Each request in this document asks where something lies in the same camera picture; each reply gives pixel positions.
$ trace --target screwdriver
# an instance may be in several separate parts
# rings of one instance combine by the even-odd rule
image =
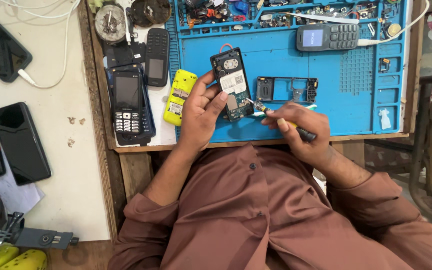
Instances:
[[[254,108],[260,112],[263,112],[266,114],[266,112],[269,110],[269,108],[264,106],[261,101],[255,102],[249,98],[246,98],[246,100],[249,101],[254,106]],[[299,133],[299,136],[301,137],[301,140],[308,142],[308,143],[311,143],[316,138],[316,134],[311,133],[311,132],[299,127],[297,124],[295,124],[291,121],[286,121],[286,122],[288,122],[290,125],[292,125],[296,128],[297,132]]]

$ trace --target man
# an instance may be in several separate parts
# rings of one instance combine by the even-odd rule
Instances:
[[[110,270],[262,270],[267,252],[293,270],[432,269],[432,225],[386,173],[329,145],[326,115],[288,102],[261,123],[279,128],[292,153],[247,144],[195,161],[228,99],[217,84],[207,88],[214,80],[210,71],[196,82],[177,145],[125,207]],[[303,142],[285,120],[316,139]]]

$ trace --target brown shirt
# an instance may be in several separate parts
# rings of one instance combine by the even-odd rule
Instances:
[[[209,150],[178,201],[129,202],[108,268],[262,270],[269,248],[294,270],[432,269],[432,225],[386,173],[328,192],[347,218],[291,153]]]

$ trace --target qr code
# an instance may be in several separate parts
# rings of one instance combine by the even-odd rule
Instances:
[[[236,81],[237,85],[244,83],[242,75],[239,75],[238,77],[235,77],[234,80]]]

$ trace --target hand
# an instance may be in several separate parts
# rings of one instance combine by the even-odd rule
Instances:
[[[177,145],[193,154],[208,146],[216,128],[216,119],[228,101],[228,94],[220,92],[216,83],[207,88],[214,80],[212,70],[201,76],[183,105],[181,135]]]
[[[270,129],[279,128],[293,154],[302,162],[317,170],[327,166],[333,155],[329,146],[329,121],[325,114],[317,113],[294,102],[286,102],[281,108],[267,112],[261,124]],[[296,128],[285,120],[316,134],[311,142],[303,142]]]

